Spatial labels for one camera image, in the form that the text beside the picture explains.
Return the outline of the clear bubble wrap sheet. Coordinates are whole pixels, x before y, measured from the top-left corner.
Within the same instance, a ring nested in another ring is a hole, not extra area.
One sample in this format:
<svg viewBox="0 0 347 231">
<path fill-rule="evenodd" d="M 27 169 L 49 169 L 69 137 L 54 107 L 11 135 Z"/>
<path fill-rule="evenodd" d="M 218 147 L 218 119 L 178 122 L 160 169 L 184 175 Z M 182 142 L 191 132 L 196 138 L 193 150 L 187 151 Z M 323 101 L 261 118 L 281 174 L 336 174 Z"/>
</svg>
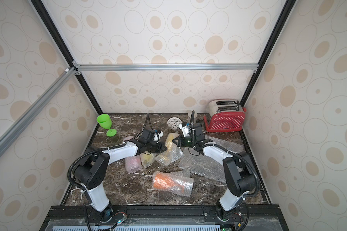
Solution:
<svg viewBox="0 0 347 231">
<path fill-rule="evenodd" d="M 213 140 L 216 144 L 219 144 L 230 151 L 237 153 L 244 151 L 244 146 L 242 144 L 237 144 L 235 142 L 230 142 L 207 135 L 205 137 Z M 208 179 L 226 183 L 224 168 L 220 163 L 210 157 L 198 154 L 198 152 L 195 152 L 192 149 L 190 153 L 189 150 L 185 148 L 183 153 L 184 156 L 179 160 L 179 168 Z"/>
</svg>

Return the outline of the beige bubble glass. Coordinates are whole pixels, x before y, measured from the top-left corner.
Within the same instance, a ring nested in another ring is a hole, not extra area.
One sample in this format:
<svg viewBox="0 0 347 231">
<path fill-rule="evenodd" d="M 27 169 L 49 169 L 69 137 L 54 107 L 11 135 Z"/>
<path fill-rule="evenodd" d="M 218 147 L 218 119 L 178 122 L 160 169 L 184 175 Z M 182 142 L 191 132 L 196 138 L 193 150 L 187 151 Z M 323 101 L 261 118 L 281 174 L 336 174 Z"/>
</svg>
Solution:
<svg viewBox="0 0 347 231">
<path fill-rule="evenodd" d="M 167 148 L 167 150 L 155 157 L 155 160 L 159 164 L 166 167 L 184 156 L 181 148 L 172 142 L 172 140 L 177 138 L 178 136 L 178 133 L 168 134 L 165 142 L 165 147 Z"/>
</svg>

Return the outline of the green wine glass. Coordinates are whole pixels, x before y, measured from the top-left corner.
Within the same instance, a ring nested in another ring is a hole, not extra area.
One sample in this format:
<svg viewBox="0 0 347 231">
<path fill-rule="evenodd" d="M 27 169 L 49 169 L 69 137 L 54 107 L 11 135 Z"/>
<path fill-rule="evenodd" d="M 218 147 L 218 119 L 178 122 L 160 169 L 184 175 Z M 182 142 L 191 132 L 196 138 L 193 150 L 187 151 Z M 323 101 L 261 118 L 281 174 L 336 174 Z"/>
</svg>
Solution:
<svg viewBox="0 0 347 231">
<path fill-rule="evenodd" d="M 108 114 L 101 114 L 97 117 L 97 123 L 103 128 L 106 129 L 106 135 L 108 137 L 113 137 L 117 134 L 115 129 L 112 129 L 112 121 Z"/>
</svg>

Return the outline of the orange bubble glass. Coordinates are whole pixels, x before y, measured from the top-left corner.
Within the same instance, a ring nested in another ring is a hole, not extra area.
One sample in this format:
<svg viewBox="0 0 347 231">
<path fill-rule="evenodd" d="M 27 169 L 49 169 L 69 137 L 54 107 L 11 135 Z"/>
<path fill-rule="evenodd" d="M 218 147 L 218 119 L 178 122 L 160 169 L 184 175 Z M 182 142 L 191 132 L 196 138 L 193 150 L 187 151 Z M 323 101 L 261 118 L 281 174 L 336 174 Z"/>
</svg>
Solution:
<svg viewBox="0 0 347 231">
<path fill-rule="evenodd" d="M 194 185 L 194 179 L 189 171 L 164 173 L 156 171 L 153 174 L 152 189 L 172 192 L 176 195 L 190 197 Z"/>
</svg>

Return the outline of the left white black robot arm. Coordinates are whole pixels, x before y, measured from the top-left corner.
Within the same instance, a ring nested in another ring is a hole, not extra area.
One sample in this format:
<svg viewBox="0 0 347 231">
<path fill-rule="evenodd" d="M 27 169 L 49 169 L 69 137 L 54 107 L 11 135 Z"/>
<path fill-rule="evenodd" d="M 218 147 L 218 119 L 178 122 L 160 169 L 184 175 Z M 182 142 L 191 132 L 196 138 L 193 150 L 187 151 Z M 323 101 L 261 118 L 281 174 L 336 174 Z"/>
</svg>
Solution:
<svg viewBox="0 0 347 231">
<path fill-rule="evenodd" d="M 160 154 L 167 151 L 161 130 L 143 129 L 141 135 L 112 147 L 95 149 L 77 158 L 67 171 L 69 183 L 86 193 L 91 207 L 97 212 L 105 211 L 110 200 L 107 198 L 103 181 L 111 163 L 143 153 Z"/>
</svg>

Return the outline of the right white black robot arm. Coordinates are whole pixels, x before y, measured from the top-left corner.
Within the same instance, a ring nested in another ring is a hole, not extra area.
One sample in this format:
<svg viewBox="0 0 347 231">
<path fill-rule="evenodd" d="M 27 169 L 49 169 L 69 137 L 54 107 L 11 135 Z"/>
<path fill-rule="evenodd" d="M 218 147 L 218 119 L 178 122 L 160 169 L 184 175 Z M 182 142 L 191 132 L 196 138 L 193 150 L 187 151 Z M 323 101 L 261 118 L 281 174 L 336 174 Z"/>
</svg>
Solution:
<svg viewBox="0 0 347 231">
<path fill-rule="evenodd" d="M 223 166 L 227 190 L 219 199 L 221 211 L 231 211 L 239 207 L 246 198 L 258 195 L 260 179 L 251 161 L 246 159 L 246 152 L 236 153 L 207 139 L 200 124 L 183 123 L 179 128 L 182 135 L 172 140 L 176 146 L 193 148 Z"/>
</svg>

